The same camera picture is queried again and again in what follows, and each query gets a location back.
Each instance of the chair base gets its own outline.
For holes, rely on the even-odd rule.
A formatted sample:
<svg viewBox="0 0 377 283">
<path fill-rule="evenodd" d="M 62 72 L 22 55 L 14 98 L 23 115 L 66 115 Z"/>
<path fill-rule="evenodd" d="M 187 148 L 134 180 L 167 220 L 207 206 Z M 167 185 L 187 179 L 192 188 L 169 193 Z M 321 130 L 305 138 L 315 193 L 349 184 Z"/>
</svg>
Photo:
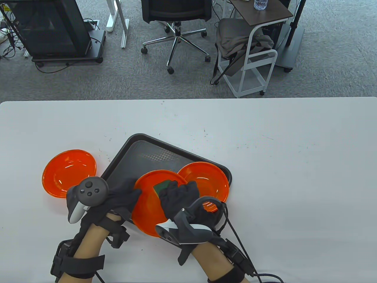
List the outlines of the chair base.
<svg viewBox="0 0 377 283">
<path fill-rule="evenodd" d="M 174 73 L 174 69 L 170 66 L 170 63 L 173 59 L 174 51 L 177 47 L 177 44 L 181 43 L 182 41 L 187 43 L 188 45 L 190 45 L 191 47 L 193 47 L 197 51 L 200 51 L 201 53 L 203 53 L 205 55 L 205 61 L 206 62 L 211 61 L 211 57 L 209 56 L 209 54 L 206 51 L 204 51 L 199 46 L 192 43 L 191 41 L 189 41 L 186 38 L 186 36 L 198 34 L 198 33 L 200 33 L 202 37 L 205 37 L 205 36 L 207 36 L 207 29 L 198 29 L 196 31 L 181 32 L 181 22 L 166 23 L 166 26 L 174 33 L 174 35 L 161 37 L 161 38 L 158 38 L 158 39 L 154 39 L 154 40 L 151 40 L 151 41 L 144 42 L 143 47 L 141 49 L 141 53 L 143 53 L 143 54 L 148 53 L 148 49 L 146 48 L 147 45 L 173 40 L 174 42 L 173 42 L 172 51 L 170 52 L 169 59 L 166 63 L 166 69 L 167 69 L 169 74 Z"/>
</svg>

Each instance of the white desk leg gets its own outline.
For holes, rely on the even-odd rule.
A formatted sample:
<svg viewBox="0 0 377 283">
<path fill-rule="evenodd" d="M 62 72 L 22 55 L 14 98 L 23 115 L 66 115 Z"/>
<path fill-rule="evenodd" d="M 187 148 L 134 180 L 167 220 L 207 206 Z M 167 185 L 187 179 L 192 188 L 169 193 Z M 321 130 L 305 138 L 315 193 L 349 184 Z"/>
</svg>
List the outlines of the white desk leg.
<svg viewBox="0 0 377 283">
<path fill-rule="evenodd" d="M 119 0 L 115 0 L 116 6 L 118 7 L 119 17 L 120 21 L 122 22 L 123 26 L 123 35 L 122 35 L 122 42 L 121 42 L 121 48 L 126 47 L 126 41 L 127 41 L 127 35 L 128 35 L 128 26 L 130 23 L 130 19 L 124 19 L 122 7 L 120 6 Z"/>
<path fill-rule="evenodd" d="M 115 26 L 116 17 L 118 16 L 118 7 L 114 0 L 106 0 L 107 5 L 109 6 L 110 16 L 107 21 L 106 31 L 112 32 Z"/>
<path fill-rule="evenodd" d="M 225 10 L 227 8 L 227 0 L 222 0 L 222 17 L 225 18 Z"/>
</svg>

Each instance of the black tray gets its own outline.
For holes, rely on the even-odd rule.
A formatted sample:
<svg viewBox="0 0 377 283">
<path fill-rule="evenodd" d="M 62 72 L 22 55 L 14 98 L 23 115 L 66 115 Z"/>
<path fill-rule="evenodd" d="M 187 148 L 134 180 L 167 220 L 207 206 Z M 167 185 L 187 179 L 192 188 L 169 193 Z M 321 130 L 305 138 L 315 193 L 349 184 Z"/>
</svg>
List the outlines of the black tray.
<svg viewBox="0 0 377 283">
<path fill-rule="evenodd" d="M 125 178 L 139 179 L 150 171 L 161 169 L 178 172 L 183 166 L 197 161 L 216 165 L 224 172 L 229 185 L 232 183 L 232 174 L 225 166 L 145 134 L 130 136 L 101 177 L 111 188 Z"/>
</svg>

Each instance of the gray carpet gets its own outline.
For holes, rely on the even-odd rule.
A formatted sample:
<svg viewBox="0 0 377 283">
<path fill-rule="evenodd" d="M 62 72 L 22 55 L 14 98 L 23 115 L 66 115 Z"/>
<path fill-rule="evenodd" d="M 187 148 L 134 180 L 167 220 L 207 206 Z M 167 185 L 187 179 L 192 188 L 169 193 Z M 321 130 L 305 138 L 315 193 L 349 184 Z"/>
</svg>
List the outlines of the gray carpet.
<svg viewBox="0 0 377 283">
<path fill-rule="evenodd" d="M 100 28 L 104 28 L 109 16 L 105 0 L 77 2 L 83 17 L 101 20 Z M 294 11 L 295 6 L 296 0 L 292 0 L 290 10 Z M 163 26 L 143 21 L 139 0 L 123 0 L 122 7 L 124 15 L 130 18 L 126 49 L 120 48 L 118 20 L 114 31 L 107 35 L 104 61 L 98 66 L 73 66 L 56 74 L 43 74 L 35 69 L 30 58 L 25 59 L 23 52 L 17 51 L 14 58 L 0 60 L 0 103 L 234 97 L 224 80 L 218 86 L 209 84 L 216 57 L 214 14 L 206 23 L 183 23 L 184 30 L 208 29 L 207 38 L 193 35 L 190 39 L 212 55 L 212 62 L 205 63 L 202 54 L 181 43 L 172 62 L 175 73 L 169 75 L 165 64 L 171 42 L 148 47 L 147 55 L 140 52 L 142 42 L 165 36 Z M 221 15 L 219 5 L 215 10 Z M 296 67 L 289 74 L 275 68 L 265 97 L 376 96 L 376 22 L 375 0 L 308 0 L 299 23 L 306 31 Z"/>
</svg>

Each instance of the water bottle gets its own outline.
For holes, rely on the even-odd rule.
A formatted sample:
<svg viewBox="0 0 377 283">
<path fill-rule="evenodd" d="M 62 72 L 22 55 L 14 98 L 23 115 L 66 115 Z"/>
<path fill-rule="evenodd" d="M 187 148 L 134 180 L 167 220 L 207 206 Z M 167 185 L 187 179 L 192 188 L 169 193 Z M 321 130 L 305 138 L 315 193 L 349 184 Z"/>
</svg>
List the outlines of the water bottle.
<svg viewBox="0 0 377 283">
<path fill-rule="evenodd" d="M 264 10 L 267 7 L 268 0 L 254 0 L 254 8 L 257 10 Z"/>
</svg>

